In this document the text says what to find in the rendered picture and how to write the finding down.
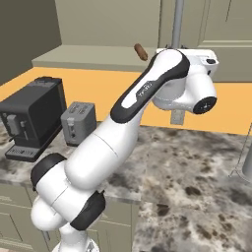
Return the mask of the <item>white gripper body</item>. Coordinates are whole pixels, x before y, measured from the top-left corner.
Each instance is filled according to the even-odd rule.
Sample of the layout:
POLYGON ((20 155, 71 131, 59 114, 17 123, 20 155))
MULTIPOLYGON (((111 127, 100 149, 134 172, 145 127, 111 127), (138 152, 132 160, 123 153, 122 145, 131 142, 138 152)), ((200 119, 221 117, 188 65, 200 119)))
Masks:
POLYGON ((179 48, 179 51, 185 56, 198 56, 201 58, 216 59, 216 54, 210 49, 183 49, 179 48))

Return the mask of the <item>pale green panelled cabinet door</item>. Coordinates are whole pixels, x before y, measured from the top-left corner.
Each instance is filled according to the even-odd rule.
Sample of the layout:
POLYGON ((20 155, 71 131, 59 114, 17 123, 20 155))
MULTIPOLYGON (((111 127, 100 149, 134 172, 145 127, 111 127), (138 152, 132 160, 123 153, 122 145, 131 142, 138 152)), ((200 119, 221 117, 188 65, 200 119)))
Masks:
POLYGON ((180 45, 215 52, 216 82, 252 83, 252 0, 184 0, 180 45))

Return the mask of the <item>pale green base cabinet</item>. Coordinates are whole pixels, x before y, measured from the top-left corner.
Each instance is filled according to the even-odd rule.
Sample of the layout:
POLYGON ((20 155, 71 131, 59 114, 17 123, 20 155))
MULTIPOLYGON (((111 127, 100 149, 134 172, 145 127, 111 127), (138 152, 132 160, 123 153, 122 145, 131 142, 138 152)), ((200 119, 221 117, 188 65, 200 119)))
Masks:
MULTIPOLYGON (((58 230, 48 231, 50 241, 31 221, 36 194, 29 187, 0 183, 0 247, 17 252, 51 252, 60 241, 58 230)), ((139 206, 106 198, 100 220, 88 235, 100 252, 132 252, 139 206)))

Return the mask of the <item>brown wooden cylinder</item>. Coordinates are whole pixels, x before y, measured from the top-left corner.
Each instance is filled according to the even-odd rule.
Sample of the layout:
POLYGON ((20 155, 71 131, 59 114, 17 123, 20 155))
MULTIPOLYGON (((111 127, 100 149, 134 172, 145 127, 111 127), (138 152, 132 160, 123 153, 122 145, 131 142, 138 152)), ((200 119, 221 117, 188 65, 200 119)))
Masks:
POLYGON ((143 60, 143 61, 148 60, 148 53, 146 52, 146 50, 143 48, 143 46, 140 43, 136 43, 134 45, 134 49, 137 52, 137 54, 141 60, 143 60))

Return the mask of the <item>grey toaster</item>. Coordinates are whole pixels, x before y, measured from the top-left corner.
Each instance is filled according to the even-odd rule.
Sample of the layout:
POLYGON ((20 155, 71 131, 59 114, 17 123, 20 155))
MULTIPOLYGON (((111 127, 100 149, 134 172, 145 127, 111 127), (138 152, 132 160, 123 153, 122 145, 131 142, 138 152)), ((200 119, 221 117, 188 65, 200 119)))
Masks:
POLYGON ((79 146, 96 128, 95 105, 91 102, 74 101, 61 115, 65 142, 79 146))

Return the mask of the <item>black coffee machine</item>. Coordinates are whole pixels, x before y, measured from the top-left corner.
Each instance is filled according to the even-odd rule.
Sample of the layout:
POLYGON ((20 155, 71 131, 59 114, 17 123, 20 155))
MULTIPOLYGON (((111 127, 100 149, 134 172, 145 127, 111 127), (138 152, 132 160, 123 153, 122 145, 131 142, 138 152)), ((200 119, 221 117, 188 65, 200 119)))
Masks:
POLYGON ((0 118, 15 145, 7 159, 34 162, 62 129, 67 109, 60 78, 39 77, 0 102, 0 118))

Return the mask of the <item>pale green wall cabinet door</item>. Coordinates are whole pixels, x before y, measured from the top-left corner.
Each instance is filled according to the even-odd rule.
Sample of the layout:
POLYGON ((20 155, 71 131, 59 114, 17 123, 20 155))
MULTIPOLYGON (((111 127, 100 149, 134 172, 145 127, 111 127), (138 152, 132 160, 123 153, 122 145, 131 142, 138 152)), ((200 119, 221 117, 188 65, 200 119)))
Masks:
POLYGON ((158 45, 160 0, 55 0, 66 45, 158 45))

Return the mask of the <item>pale grey wall outlet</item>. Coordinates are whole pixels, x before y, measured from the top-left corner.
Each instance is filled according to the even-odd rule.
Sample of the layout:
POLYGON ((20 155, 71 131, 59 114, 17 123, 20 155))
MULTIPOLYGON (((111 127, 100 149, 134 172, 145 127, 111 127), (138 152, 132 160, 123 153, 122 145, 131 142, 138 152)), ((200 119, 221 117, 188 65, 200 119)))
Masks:
POLYGON ((182 125, 184 123, 184 116, 185 111, 184 110, 172 110, 171 116, 170 116, 170 123, 172 125, 182 125))

